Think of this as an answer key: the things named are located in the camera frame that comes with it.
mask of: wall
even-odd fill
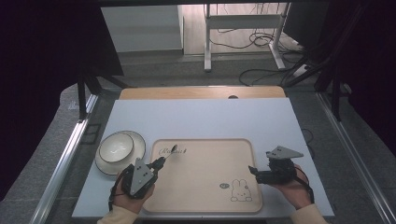
[[[102,12],[116,51],[128,52],[182,49],[180,8],[102,7]]]

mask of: hand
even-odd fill
[[[140,210],[142,209],[143,203],[151,197],[152,193],[154,192],[155,185],[148,189],[145,197],[143,199],[131,199],[128,195],[124,194],[121,189],[122,180],[117,185],[116,195],[114,197],[113,204],[118,207],[123,207],[133,213],[139,214]]]
[[[303,174],[303,172],[301,172],[301,167],[297,164],[294,164],[294,166],[298,168],[296,169],[297,176],[303,181],[305,181],[305,183],[307,183],[308,180],[306,179],[306,176]],[[296,210],[311,204],[308,191],[302,184],[300,184],[295,180],[292,180],[290,183],[284,185],[270,185],[270,186],[280,190],[283,196],[285,196],[285,198],[289,201],[289,203],[291,203],[295,207]]]

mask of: sleeve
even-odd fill
[[[137,219],[137,214],[125,208],[113,205],[113,210],[108,212],[97,224],[132,224]]]
[[[297,210],[290,218],[294,224],[327,224],[314,203]]]

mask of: wooden tray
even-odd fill
[[[154,143],[151,161],[168,156],[159,172],[149,212],[253,213],[262,194],[248,166],[255,166],[247,139],[164,139]]]

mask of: white plate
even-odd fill
[[[143,158],[146,144],[143,137],[132,131],[120,131],[107,137],[96,150],[95,163],[107,175],[116,175],[136,158]]]

